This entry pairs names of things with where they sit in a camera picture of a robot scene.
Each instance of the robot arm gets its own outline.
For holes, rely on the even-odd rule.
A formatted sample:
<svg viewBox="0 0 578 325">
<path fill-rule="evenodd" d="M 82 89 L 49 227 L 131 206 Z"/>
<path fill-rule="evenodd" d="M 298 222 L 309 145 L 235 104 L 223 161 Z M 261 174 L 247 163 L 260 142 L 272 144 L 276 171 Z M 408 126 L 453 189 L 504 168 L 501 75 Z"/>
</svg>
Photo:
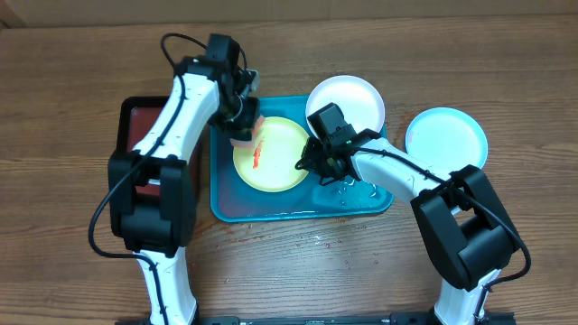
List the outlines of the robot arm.
<svg viewBox="0 0 578 325">
<path fill-rule="evenodd" d="M 430 260 L 443 278 L 434 307 L 437 320 L 444 325 L 473 325 L 478 306 L 485 302 L 482 286 L 496 279 L 519 249 L 515 238 L 483 210 L 475 209 L 476 215 L 462 225 L 453 217 L 461 209 L 471 209 L 462 195 L 456 195 L 462 190 L 517 236 L 485 174 L 474 166 L 448 172 L 397 150 L 376 132 L 366 129 L 357 134 L 332 103 L 308 119 L 319 139 L 309 138 L 295 168 L 319 174 L 321 185 L 349 175 L 389 190 L 410 205 Z"/>
<path fill-rule="evenodd" d="M 110 201 L 113 233 L 125 240 L 127 249 L 157 265 L 158 283 L 150 265 L 138 260 L 152 306 L 148 324 L 164 324 L 162 308 L 170 325 L 199 321 L 185 262 L 185 247 L 192 236 L 196 209 L 187 165 L 207 123 L 231 139 L 252 140 L 252 130 L 260 115 L 259 102 L 248 94 L 258 87 L 259 77 L 255 70 L 238 67 L 239 52 L 240 47 L 230 37 L 212 34 L 206 55 L 185 57 L 177 66 L 175 73 L 180 76 L 175 76 L 171 95 L 149 133 L 135 145 L 133 152 L 116 150 L 109 160 L 108 181 L 113 188 L 154 147 L 159 135 L 175 118 L 185 89 L 178 116 L 163 143 Z M 136 186 L 149 183 L 159 185 L 160 197 L 135 190 Z M 161 291 L 163 306 L 157 289 Z"/>
</svg>

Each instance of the wood grain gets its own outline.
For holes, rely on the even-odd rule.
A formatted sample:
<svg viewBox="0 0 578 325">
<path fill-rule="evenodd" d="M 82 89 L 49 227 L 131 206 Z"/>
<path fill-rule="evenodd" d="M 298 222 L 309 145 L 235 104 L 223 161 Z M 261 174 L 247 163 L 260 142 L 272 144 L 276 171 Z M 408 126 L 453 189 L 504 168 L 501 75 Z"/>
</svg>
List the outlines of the wood grain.
<svg viewBox="0 0 578 325">
<path fill-rule="evenodd" d="M 429 107 L 458 107 L 480 121 L 489 138 L 485 171 L 534 260 L 528 277 L 497 288 L 489 309 L 514 311 L 521 324 L 574 324 L 577 18 L 3 30 L 0 323 L 111 324 L 148 315 L 136 263 L 92 253 L 89 218 L 107 191 L 120 103 L 170 91 L 162 34 L 205 40 L 215 32 L 236 38 L 261 71 L 260 96 L 308 93 L 339 74 L 369 80 L 387 102 L 387 135 L 400 148 L 409 122 Z M 200 52 L 177 41 L 170 50 L 176 58 Z M 202 315 L 380 315 L 435 302 L 440 277 L 400 202 L 377 217 L 223 224 L 210 212 L 207 161 L 205 151 L 187 253 Z M 97 241 L 124 250 L 108 214 Z M 516 254 L 505 273 L 522 262 Z"/>
<path fill-rule="evenodd" d="M 573 0 L 172 0 L 170 5 L 163 0 L 0 0 L 0 5 L 3 1 L 18 15 L 18 27 L 33 28 L 578 14 Z"/>
</svg>

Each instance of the black cable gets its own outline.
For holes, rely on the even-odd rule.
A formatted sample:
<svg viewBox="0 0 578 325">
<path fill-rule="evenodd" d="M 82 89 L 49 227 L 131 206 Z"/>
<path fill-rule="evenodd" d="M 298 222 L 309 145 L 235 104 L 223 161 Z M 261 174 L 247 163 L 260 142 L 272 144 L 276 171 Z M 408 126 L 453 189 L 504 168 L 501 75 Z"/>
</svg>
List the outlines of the black cable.
<svg viewBox="0 0 578 325">
<path fill-rule="evenodd" d="M 476 311 L 473 313 L 473 316 L 476 318 L 476 320 L 481 321 L 481 318 L 480 318 L 481 307 L 483 306 L 488 293 L 491 293 L 491 287 L 494 286 L 495 284 L 517 280 L 517 279 L 521 278 L 522 276 L 526 275 L 530 271 L 530 267 L 532 266 L 532 257 L 530 256 L 530 251 L 527 249 L 527 246 L 524 243 L 524 241 L 522 240 L 522 238 L 520 238 L 520 236 L 517 236 L 514 233 L 514 231 L 512 231 L 512 229 L 510 229 L 504 223 L 504 221 L 502 221 L 500 218 L 498 218 L 498 216 L 496 216 L 492 211 L 490 211 L 488 208 L 481 205 L 478 201 L 476 201 L 470 195 L 466 194 L 463 190 L 456 190 L 455 193 L 457 193 L 458 195 L 461 195 L 472 206 L 474 206 L 475 208 L 483 210 L 484 212 L 486 212 L 486 214 L 491 216 L 491 218 L 494 219 L 494 221 L 498 222 L 498 224 L 500 226 L 502 226 L 502 228 L 508 233 L 508 235 L 510 237 L 514 238 L 514 241 L 516 241 L 516 244 L 518 244 L 520 246 L 520 249 L 522 250 L 522 254 L 524 254 L 524 258 L 526 260 L 526 262 L 524 264 L 524 268 L 522 268 L 521 271 L 519 271 L 515 274 L 510 274 L 510 275 L 502 276 L 498 279 L 494 279 L 494 280 L 492 280 L 492 281 L 490 281 L 490 282 L 488 282 L 482 286 L 480 299 L 478 300 L 478 304 L 476 305 Z"/>
<path fill-rule="evenodd" d="M 406 158 L 394 154 L 394 153 L 390 153 L 386 150 L 376 150 L 376 149 L 368 149 L 368 148 L 353 148 L 353 152 L 364 152 L 364 153 L 375 153 L 375 154 L 380 154 L 382 156 L 386 156 L 386 157 L 391 157 L 393 159 L 396 159 L 402 163 L 405 163 L 406 165 L 408 165 L 409 167 L 411 167 L 412 169 L 416 170 L 419 173 L 422 173 L 425 177 L 433 180 L 433 181 L 437 181 L 440 184 L 447 184 L 448 181 L 445 181 L 435 175 L 433 175 L 431 172 L 419 167 L 418 165 L 416 165 L 415 163 L 407 160 Z M 489 283 L 486 283 L 484 286 L 482 286 L 482 291 L 481 291 L 481 295 L 480 295 L 480 299 L 478 300 L 478 304 L 476 305 L 476 311 L 474 312 L 473 316 L 476 319 L 476 321 L 480 321 L 480 312 L 481 312 L 481 307 L 483 305 L 483 303 L 486 300 L 486 296 L 488 293 L 491 293 L 491 287 L 495 284 L 498 283 L 504 283 L 504 282 L 508 282 L 508 281 L 513 281 L 513 280 L 517 280 L 519 278 L 521 278 L 522 276 L 526 275 L 529 271 L 530 271 L 530 267 L 532 266 L 532 258 L 530 256 L 530 251 L 527 249 L 526 244 L 524 243 L 524 241 L 522 240 L 522 238 L 517 235 L 512 229 L 510 229 L 508 227 L 508 225 L 506 225 L 504 223 L 504 221 L 502 221 L 498 216 L 496 216 L 496 214 L 494 214 L 492 211 L 490 211 L 488 208 L 484 207 L 481 203 L 479 203 L 478 201 L 476 201 L 473 197 L 471 197 L 470 195 L 468 195 L 466 192 L 464 192 L 463 190 L 454 188 L 454 187 L 450 187 L 450 189 L 453 191 L 453 193 L 456 193 L 460 196 L 462 196 L 465 200 L 467 200 L 473 207 L 477 208 L 477 209 L 481 209 L 483 210 L 487 215 L 489 215 L 494 221 L 496 221 L 500 226 L 502 226 L 502 228 L 504 229 L 504 231 L 506 231 L 508 233 L 508 235 L 511 238 L 514 238 L 514 241 L 516 242 L 516 244 L 518 246 L 520 246 L 520 249 L 522 250 L 522 253 L 524 254 L 524 258 L 525 258 L 525 264 L 524 264 L 524 268 L 522 268 L 521 271 L 515 273 L 515 274 L 511 274 L 511 275 L 507 275 L 507 276 L 502 276 L 498 279 L 495 279 L 493 281 L 490 281 Z"/>
<path fill-rule="evenodd" d="M 241 55 L 243 56 L 243 63 L 245 64 L 245 72 L 247 72 L 247 56 L 245 55 L 245 51 L 243 51 L 243 49 L 241 49 L 240 47 L 238 48 L 238 50 L 241 52 Z"/>
<path fill-rule="evenodd" d="M 156 151 L 156 149 L 159 148 L 159 146 L 161 146 L 163 144 L 163 140 L 166 137 L 166 135 L 169 133 L 169 130 L 171 129 L 171 126 L 174 124 L 174 121 L 176 120 L 177 116 L 179 115 L 179 113 L 181 112 L 181 108 L 182 108 L 182 103 L 184 102 L 184 100 L 186 99 L 185 97 L 185 85 L 184 85 L 184 79 L 182 78 L 181 75 L 177 74 L 176 72 L 176 66 L 174 64 L 174 61 L 172 60 L 171 56 L 169 55 L 168 51 L 166 50 L 166 47 L 164 45 L 164 42 L 166 41 L 166 39 L 170 38 L 170 37 L 178 37 L 178 38 L 182 38 L 191 42 L 194 42 L 196 44 L 198 44 L 199 46 L 201 46 L 203 49 L 206 49 L 207 47 L 205 46 L 205 44 L 193 39 L 190 36 L 187 35 L 183 35 L 183 34 L 179 34 L 179 33 L 167 33 L 165 34 L 165 36 L 163 36 L 163 38 L 161 39 L 161 50 L 163 51 L 164 57 L 169 61 L 169 63 L 171 64 L 172 69 L 174 70 L 175 75 L 177 76 L 177 78 L 179 79 L 179 81 L 181 82 L 181 96 L 179 98 L 179 103 L 177 104 L 177 107 L 174 110 L 174 113 L 172 114 L 171 119 L 169 120 L 168 124 L 166 125 L 166 127 L 164 128 L 163 132 L 159 135 L 159 137 L 156 139 L 156 142 L 153 144 L 153 147 L 151 147 L 151 149 L 140 159 L 140 161 L 138 161 L 133 168 L 130 169 L 130 171 L 128 171 L 125 176 L 123 176 L 120 181 L 118 181 L 118 183 L 108 192 L 108 194 L 104 197 L 104 199 L 102 201 L 100 201 L 100 204 L 98 205 L 98 208 L 96 209 L 96 211 L 94 212 L 94 215 L 92 216 L 92 219 L 90 220 L 90 225 L 89 225 L 89 244 L 90 247 L 92 247 L 92 250 L 94 250 L 98 255 L 107 257 L 107 258 L 133 258 L 133 259 L 139 259 L 141 261 L 146 262 L 147 264 L 149 264 L 150 270 L 153 272 L 153 278 L 154 278 L 154 286 L 156 288 L 156 295 L 157 295 L 157 299 L 159 301 L 159 307 L 161 308 L 161 314 L 163 315 L 163 320 L 164 320 L 164 324 L 165 325 L 169 325 L 169 319 L 168 316 L 166 314 L 166 307 L 164 306 L 164 302 L 163 302 L 163 295 L 161 293 L 161 282 L 159 281 L 159 274 L 156 268 L 156 265 L 154 264 L 153 260 L 151 260 L 150 258 L 144 256 L 144 255 L 137 255 L 137 254 L 119 254 L 119 253 L 109 253 L 109 252 L 105 252 L 102 249 L 100 249 L 97 246 L 97 243 L 94 240 L 94 229 L 97 225 L 97 221 L 98 221 L 98 217 L 100 217 L 100 214 L 102 213 L 102 211 L 105 209 L 105 207 L 107 206 L 107 204 L 110 202 L 110 198 L 112 198 L 113 194 L 118 190 L 118 188 L 120 187 L 120 185 L 122 185 L 126 180 L 128 180 L 130 177 L 133 176 L 133 174 L 138 171 L 143 164 L 153 155 L 153 153 Z"/>
</svg>

